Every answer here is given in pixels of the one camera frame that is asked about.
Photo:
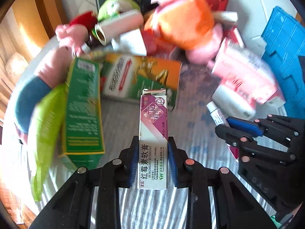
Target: erythromycin ointment box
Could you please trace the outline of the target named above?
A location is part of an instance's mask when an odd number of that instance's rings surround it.
[[[140,108],[138,189],[167,188],[166,89],[143,89]]]

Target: orange plush toy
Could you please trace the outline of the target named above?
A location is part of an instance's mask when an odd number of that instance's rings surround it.
[[[144,30],[152,30],[156,44],[174,44],[186,50],[192,63],[207,63],[217,53],[222,27],[206,0],[151,0],[159,6],[147,20]]]

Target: green plush toy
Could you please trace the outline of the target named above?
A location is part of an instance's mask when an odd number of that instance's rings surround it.
[[[132,9],[141,11],[140,6],[134,0],[106,0],[99,10],[97,19],[100,22]]]

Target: tape roll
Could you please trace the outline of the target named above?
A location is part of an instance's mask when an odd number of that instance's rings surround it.
[[[133,9],[119,16],[110,18],[95,25],[98,40],[102,45],[107,45],[113,38],[139,28],[144,23],[143,15],[137,9]]]

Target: pink plush toy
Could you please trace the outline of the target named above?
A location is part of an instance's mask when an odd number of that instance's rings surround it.
[[[216,24],[213,28],[212,38],[207,44],[194,50],[185,51],[189,62],[193,64],[208,64],[216,56],[222,42],[222,36],[222,26]]]
[[[68,46],[74,49],[76,56],[82,53],[81,46],[88,40],[88,30],[82,24],[58,25],[55,30],[59,46]]]
[[[34,76],[14,91],[18,93],[14,122],[17,134],[24,144],[27,144],[34,107],[52,89],[66,81],[72,59],[71,47],[64,46],[50,51],[39,63]]]

